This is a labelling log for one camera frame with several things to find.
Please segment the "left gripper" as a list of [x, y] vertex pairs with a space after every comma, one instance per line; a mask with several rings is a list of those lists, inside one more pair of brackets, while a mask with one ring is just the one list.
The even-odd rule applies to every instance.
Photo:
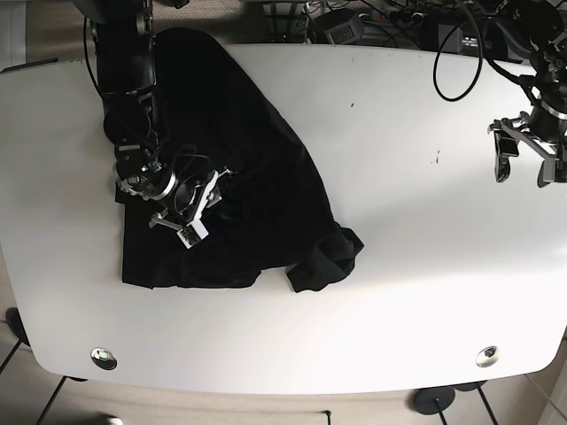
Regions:
[[497, 182], [509, 178], [509, 161], [519, 156], [520, 143], [542, 158], [537, 182], [566, 182], [566, 120], [543, 111], [520, 112], [514, 119], [495, 120], [488, 133], [494, 136]]

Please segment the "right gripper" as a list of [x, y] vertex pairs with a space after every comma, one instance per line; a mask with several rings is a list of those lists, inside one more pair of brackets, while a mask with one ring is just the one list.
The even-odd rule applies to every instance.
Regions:
[[219, 182], [231, 175], [228, 168], [217, 171], [206, 167], [181, 180], [174, 171], [168, 171], [163, 187], [147, 194], [149, 200], [163, 206], [151, 216], [149, 227], [173, 230], [183, 246], [191, 249], [209, 235], [202, 222], [203, 213], [222, 200]]

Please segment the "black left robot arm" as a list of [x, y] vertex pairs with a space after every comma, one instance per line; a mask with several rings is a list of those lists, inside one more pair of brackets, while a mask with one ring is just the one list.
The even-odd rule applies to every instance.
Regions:
[[525, 143], [542, 157], [538, 186], [566, 182], [566, 36], [558, 8], [547, 1], [478, 1], [485, 15], [483, 29], [498, 27], [507, 45], [529, 61], [534, 75], [514, 75], [495, 63], [491, 68], [527, 96], [531, 112], [490, 125], [495, 144], [495, 180], [509, 178], [511, 158]]

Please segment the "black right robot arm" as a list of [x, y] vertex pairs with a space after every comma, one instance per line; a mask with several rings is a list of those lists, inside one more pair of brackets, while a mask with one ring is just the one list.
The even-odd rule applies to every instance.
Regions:
[[160, 205], [149, 226], [172, 229], [185, 248], [205, 239], [205, 209], [221, 201], [218, 181], [231, 170], [186, 145], [172, 150], [159, 112], [150, 1], [76, 1], [83, 37], [95, 44], [87, 70], [105, 112], [114, 146], [117, 193]]

